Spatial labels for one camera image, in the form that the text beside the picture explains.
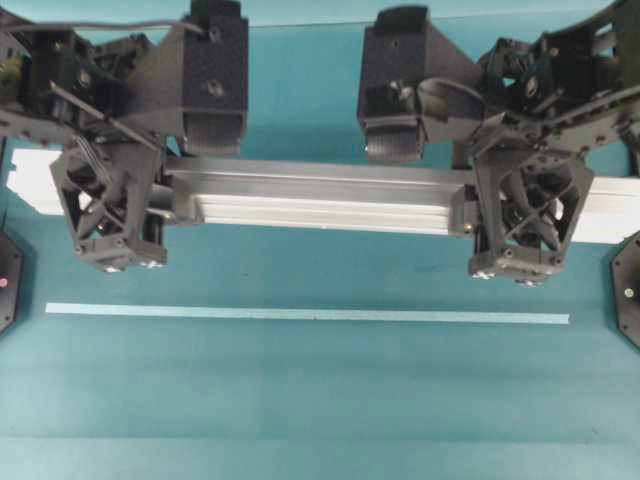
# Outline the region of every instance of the thin white line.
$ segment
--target thin white line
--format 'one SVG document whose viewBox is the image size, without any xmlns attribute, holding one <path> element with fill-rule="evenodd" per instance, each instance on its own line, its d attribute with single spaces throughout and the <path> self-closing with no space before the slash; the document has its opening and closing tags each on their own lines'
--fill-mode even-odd
<svg viewBox="0 0 640 480">
<path fill-rule="evenodd" d="M 130 317 L 179 317 L 242 320 L 326 320 L 368 322 L 500 323 L 568 325 L 568 314 L 432 312 L 394 310 L 299 310 L 280 308 L 206 308 L 142 305 L 47 303 L 46 313 Z"/>
</svg>

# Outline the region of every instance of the black cable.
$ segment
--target black cable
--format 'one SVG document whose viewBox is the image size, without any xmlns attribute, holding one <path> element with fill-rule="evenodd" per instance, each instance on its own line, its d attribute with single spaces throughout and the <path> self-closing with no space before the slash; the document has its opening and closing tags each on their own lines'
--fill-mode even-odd
<svg viewBox="0 0 640 480">
<path fill-rule="evenodd" d="M 147 28 L 177 27 L 190 30 L 199 35 L 204 35 L 205 31 L 199 26 L 189 22 L 179 22 L 173 20 L 150 20 L 148 22 L 137 23 L 101 23 L 101 22 L 42 22 L 28 23 L 24 25 L 8 25 L 0 27 L 0 33 L 24 33 L 24 32 L 51 32 L 66 31 L 73 29 L 83 30 L 111 30 L 111 31 L 131 31 L 144 30 Z"/>
</svg>

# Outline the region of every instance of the metal rail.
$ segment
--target metal rail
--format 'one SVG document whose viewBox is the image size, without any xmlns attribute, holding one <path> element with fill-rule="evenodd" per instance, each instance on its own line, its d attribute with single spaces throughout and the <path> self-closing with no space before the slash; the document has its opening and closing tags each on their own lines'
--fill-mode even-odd
<svg viewBox="0 0 640 480">
<path fill-rule="evenodd" d="M 9 188 L 42 213 L 62 214 L 43 161 L 57 155 L 14 155 Z M 172 159 L 167 173 L 176 213 L 193 223 L 434 235 L 450 234 L 452 197 L 475 181 L 469 171 L 194 158 Z M 36 176 L 51 185 L 28 197 Z M 620 243 L 640 230 L 638 205 L 640 179 L 596 178 L 574 241 Z"/>
</svg>

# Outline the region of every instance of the black 3d-printed bracket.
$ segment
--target black 3d-printed bracket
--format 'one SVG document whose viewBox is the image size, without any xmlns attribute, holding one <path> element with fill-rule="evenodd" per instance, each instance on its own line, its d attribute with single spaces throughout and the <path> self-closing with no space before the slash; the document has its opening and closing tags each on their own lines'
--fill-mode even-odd
<svg viewBox="0 0 640 480">
<path fill-rule="evenodd" d="M 613 259 L 613 288 L 618 328 L 640 347 L 640 233 L 635 234 Z"/>
<path fill-rule="evenodd" d="M 16 320 L 22 263 L 20 249 L 0 231 L 0 334 Z"/>
</svg>

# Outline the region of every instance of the wire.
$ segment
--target wire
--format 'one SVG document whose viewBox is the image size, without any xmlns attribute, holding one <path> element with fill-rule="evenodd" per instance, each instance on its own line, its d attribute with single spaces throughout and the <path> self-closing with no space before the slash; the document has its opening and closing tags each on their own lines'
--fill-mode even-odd
<svg viewBox="0 0 640 480">
<path fill-rule="evenodd" d="M 456 90 L 460 90 L 460 91 L 466 93 L 467 95 L 475 98 L 476 100 L 479 100 L 484 105 L 487 104 L 487 102 L 484 99 L 484 97 L 478 91 L 476 91 L 473 88 L 468 87 L 468 86 L 466 86 L 466 85 L 464 85 L 462 83 L 456 82 L 455 80 L 451 80 L 449 78 L 443 78 L 443 77 L 427 78 L 426 80 L 423 80 L 422 82 L 420 82 L 420 85 L 418 85 L 418 88 L 428 92 L 429 91 L 429 87 L 431 85 L 444 85 L 445 87 L 455 88 Z"/>
<path fill-rule="evenodd" d="M 111 30 L 111 31 L 131 31 L 144 30 L 147 28 L 176 27 L 183 28 L 204 35 L 206 32 L 199 26 L 189 22 L 178 22 L 173 20 L 151 20 L 138 23 L 101 23 L 101 22 L 42 22 L 24 25 L 8 25 L 0 27 L 0 33 L 23 33 L 23 32 L 51 32 L 66 31 L 73 29 L 82 30 Z"/>
</svg>

